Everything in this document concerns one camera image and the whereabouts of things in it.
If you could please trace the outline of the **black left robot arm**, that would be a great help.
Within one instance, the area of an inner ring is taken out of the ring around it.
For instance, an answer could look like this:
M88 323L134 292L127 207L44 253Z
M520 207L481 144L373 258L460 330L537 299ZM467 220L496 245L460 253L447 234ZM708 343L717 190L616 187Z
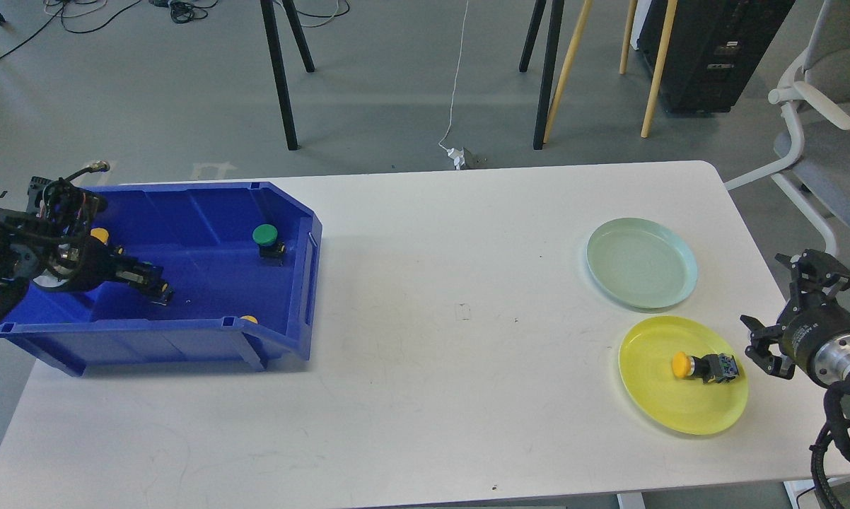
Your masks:
M96 228L106 210L101 194L77 187L75 179L107 172L103 160L68 177L31 178L24 211L0 207L0 323L24 299L31 284L47 292L89 292L106 281L138 290L151 302L167 304L173 287L163 268L129 257Z

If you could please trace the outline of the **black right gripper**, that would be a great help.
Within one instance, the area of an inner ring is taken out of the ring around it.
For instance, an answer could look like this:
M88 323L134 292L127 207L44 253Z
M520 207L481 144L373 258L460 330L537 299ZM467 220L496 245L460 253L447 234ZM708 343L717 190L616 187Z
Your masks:
M836 302L850 289L850 269L814 249L792 257L777 254L775 260L791 273L789 302L773 326L740 316L749 331L746 357L778 379L793 379L797 365L820 387L850 382L850 312ZM771 350L775 344L780 356Z

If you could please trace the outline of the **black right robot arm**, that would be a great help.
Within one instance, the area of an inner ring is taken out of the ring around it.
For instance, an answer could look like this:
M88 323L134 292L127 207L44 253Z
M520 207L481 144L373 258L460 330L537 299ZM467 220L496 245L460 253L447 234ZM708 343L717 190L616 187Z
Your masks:
M836 447L850 464L850 312L837 300L850 288L850 270L813 249L777 254L775 260L790 271L789 299L774 325L740 317L749 332L745 355L767 375L790 380L800 370L823 388L825 421L810 446L810 471L820 505L839 508L824 457Z

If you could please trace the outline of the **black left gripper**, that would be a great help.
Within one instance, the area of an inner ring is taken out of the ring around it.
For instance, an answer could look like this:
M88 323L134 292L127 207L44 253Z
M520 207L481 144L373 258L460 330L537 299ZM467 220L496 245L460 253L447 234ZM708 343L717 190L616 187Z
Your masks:
M122 245L106 245L94 236L82 244L62 244L56 251L57 292L89 292L105 281L134 288L151 303L167 306L174 290L157 265L132 257Z

